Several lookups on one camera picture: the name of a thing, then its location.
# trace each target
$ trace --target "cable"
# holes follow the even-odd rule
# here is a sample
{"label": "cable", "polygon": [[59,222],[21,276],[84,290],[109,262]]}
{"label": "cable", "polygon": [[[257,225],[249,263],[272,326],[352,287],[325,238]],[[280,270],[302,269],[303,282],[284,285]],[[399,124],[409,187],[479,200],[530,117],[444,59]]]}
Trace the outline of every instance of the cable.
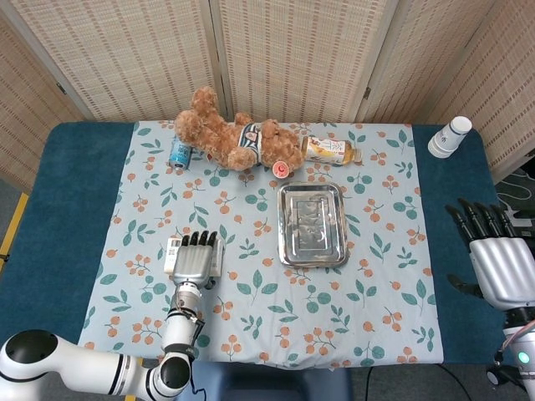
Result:
{"label": "cable", "polygon": [[506,339],[502,346],[500,347],[499,351],[500,353],[503,353],[505,351],[505,348],[509,346],[513,341],[518,340],[520,337],[525,336],[529,332],[533,330],[533,327],[535,327],[535,320],[532,320],[530,323],[526,324],[524,327],[522,327],[520,330],[515,332],[511,337]]}
{"label": "cable", "polygon": [[368,401],[369,376],[371,375],[372,370],[374,370],[373,366],[369,368],[368,375],[366,376],[366,392],[364,393],[364,401]]}
{"label": "cable", "polygon": [[466,395],[466,397],[469,399],[469,401],[472,401],[472,399],[471,399],[471,397],[470,397],[470,394],[468,393],[468,391],[466,391],[465,386],[462,385],[461,380],[459,380],[455,374],[453,374],[449,369],[447,369],[447,368],[444,367],[443,365],[440,365],[439,363],[436,363],[436,366],[438,366],[440,369],[442,369],[443,371],[445,371],[446,373],[448,373],[450,376],[452,376],[453,379],[454,379],[456,382],[459,383],[459,385],[460,385],[461,388],[462,388],[462,391],[464,392],[464,394]]}
{"label": "cable", "polygon": [[198,390],[195,390],[195,383],[193,383],[193,374],[190,376],[190,383],[191,383],[191,392],[193,393],[193,395],[197,395],[197,393],[203,392],[204,401],[206,401],[206,390],[204,388],[199,388]]}

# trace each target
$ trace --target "red bottle cap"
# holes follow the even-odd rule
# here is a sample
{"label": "red bottle cap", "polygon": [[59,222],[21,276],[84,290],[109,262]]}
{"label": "red bottle cap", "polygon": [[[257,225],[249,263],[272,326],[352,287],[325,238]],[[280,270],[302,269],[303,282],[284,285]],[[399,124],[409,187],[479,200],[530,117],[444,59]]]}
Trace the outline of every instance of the red bottle cap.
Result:
{"label": "red bottle cap", "polygon": [[273,165],[272,171],[277,178],[286,178],[290,174],[288,165],[281,160]]}

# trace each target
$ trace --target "green light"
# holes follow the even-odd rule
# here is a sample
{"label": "green light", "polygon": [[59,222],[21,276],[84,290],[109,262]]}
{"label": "green light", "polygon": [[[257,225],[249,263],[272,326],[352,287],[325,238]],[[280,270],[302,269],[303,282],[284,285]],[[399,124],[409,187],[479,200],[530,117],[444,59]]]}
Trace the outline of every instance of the green light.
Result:
{"label": "green light", "polygon": [[526,353],[518,353],[518,359],[522,363],[529,363],[529,355]]}

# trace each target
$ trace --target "teddy bear ear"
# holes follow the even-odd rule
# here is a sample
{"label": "teddy bear ear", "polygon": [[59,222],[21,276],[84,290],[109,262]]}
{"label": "teddy bear ear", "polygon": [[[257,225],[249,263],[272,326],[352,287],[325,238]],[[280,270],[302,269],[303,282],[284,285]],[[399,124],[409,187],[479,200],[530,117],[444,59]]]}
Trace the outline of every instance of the teddy bear ear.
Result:
{"label": "teddy bear ear", "polygon": [[262,123],[262,135],[272,138],[278,133],[278,123],[275,119],[267,119]]}

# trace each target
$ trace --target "floral tablecloth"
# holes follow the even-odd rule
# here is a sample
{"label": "floral tablecloth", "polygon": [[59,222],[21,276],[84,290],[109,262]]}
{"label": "floral tablecloth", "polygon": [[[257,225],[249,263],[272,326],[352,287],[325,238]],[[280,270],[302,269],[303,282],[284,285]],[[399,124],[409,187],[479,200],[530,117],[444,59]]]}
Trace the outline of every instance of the floral tablecloth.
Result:
{"label": "floral tablecloth", "polygon": [[349,140],[364,165],[306,163],[286,180],[342,186],[350,259],[287,268],[277,256],[276,180],[228,171],[194,153],[166,165],[172,121],[135,125],[79,344],[154,358],[174,284],[170,236],[219,232],[222,277],[203,291],[201,360],[337,368],[443,360],[412,129],[402,124],[286,124]]}

